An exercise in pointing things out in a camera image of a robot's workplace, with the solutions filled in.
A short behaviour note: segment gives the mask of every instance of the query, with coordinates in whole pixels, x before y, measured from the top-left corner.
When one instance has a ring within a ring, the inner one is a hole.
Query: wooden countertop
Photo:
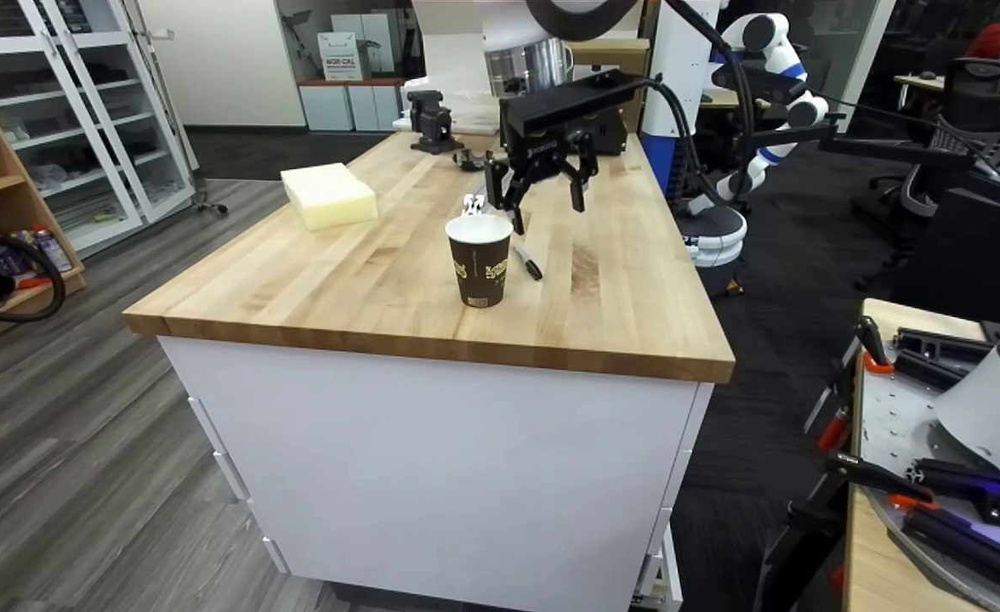
[[[307,232],[279,206],[122,317],[140,332],[233,344],[728,381],[735,358],[639,143],[601,161],[588,212],[529,188],[525,250],[492,310],[458,301],[442,224],[483,182],[398,132],[349,162],[382,217]]]
[[[984,339],[974,321],[940,317],[940,311],[924,311],[924,310],[911,310],[899,301],[868,299],[865,317],[875,317],[883,339],[892,339],[902,325]],[[902,553],[902,546],[889,536],[889,526],[877,518],[875,503],[858,485],[849,488],[842,566],[846,566],[842,600],[854,612],[976,610],[974,600],[934,587],[916,566],[916,562]]]

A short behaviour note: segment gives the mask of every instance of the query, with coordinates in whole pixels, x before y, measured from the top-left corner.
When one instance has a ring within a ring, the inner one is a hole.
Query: white cabinet
[[[354,130],[354,112],[342,85],[298,85],[307,126],[322,132],[349,132]]]
[[[0,29],[0,130],[79,250],[194,196],[118,0],[19,0]]]
[[[392,132],[402,114],[402,80],[303,80],[298,100],[310,130]]]

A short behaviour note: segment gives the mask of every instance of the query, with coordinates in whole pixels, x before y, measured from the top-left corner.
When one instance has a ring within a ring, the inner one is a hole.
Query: wall
[[[140,0],[186,126],[307,126],[272,0]]]

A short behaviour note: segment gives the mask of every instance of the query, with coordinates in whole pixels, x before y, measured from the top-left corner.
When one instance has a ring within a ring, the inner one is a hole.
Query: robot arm
[[[829,112],[829,101],[814,94],[805,85],[805,63],[799,61],[799,50],[788,45],[788,21],[781,12],[749,12],[737,17],[724,39],[740,54],[762,61],[762,72],[773,77],[781,77],[781,85],[791,93],[786,101],[786,123],[774,130],[808,130],[818,126]],[[765,182],[769,168],[780,168],[796,143],[774,143],[759,146],[756,157],[714,182],[714,196],[737,200],[749,190],[759,190]],[[693,196],[686,204],[686,215],[702,215],[714,206],[712,196]]]

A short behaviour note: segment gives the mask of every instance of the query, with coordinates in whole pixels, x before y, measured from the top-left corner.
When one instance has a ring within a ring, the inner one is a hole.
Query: paper coffee cup
[[[461,215],[444,224],[456,258],[458,297],[486,310],[502,299],[511,222],[499,215]]]

